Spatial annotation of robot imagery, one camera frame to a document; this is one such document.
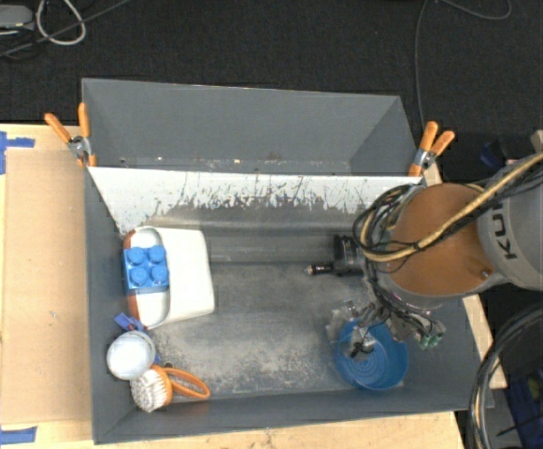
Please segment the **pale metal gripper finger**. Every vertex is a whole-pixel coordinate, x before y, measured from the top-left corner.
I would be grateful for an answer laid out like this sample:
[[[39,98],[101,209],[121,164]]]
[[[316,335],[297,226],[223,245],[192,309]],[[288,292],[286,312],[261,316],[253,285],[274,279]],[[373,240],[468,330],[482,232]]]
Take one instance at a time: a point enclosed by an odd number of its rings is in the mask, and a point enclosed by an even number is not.
[[[377,340],[368,327],[355,326],[350,335],[348,355],[350,358],[368,358],[375,350]]]
[[[343,327],[356,320],[359,315],[359,307],[353,299],[343,300],[332,308],[329,316],[329,341],[338,341]]]

